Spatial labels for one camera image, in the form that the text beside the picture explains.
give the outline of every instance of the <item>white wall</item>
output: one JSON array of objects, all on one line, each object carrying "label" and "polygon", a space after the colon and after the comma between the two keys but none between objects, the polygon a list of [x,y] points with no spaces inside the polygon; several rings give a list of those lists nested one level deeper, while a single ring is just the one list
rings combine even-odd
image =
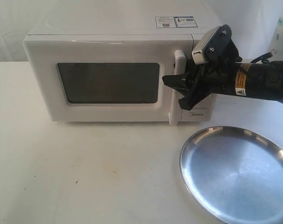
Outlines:
[{"label": "white wall", "polygon": [[[268,50],[283,0],[207,0],[231,26],[243,58]],[[22,40],[55,0],[0,0],[0,61],[26,61]]]}]

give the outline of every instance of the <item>microwave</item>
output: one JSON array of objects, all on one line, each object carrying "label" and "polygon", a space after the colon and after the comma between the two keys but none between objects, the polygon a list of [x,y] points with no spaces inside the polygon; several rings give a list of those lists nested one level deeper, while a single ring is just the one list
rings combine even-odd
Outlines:
[{"label": "microwave", "polygon": [[59,0],[23,45],[53,121],[205,121],[162,77],[185,72],[193,47],[220,21],[204,0]]}]

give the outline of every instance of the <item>table surface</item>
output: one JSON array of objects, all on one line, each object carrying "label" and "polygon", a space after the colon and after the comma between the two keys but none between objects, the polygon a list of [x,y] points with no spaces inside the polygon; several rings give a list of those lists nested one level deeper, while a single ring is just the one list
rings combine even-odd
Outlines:
[{"label": "table surface", "polygon": [[29,63],[0,63],[0,224],[217,224],[179,171],[184,142],[210,126],[283,148],[283,104],[218,96],[209,122],[51,122]]}]

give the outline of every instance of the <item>metal plate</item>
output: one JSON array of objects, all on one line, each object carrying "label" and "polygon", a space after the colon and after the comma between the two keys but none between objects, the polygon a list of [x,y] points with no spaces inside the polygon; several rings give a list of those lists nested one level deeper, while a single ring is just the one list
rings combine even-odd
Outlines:
[{"label": "metal plate", "polygon": [[237,127],[211,127],[183,146],[186,187],[228,224],[283,224],[283,150]]}]

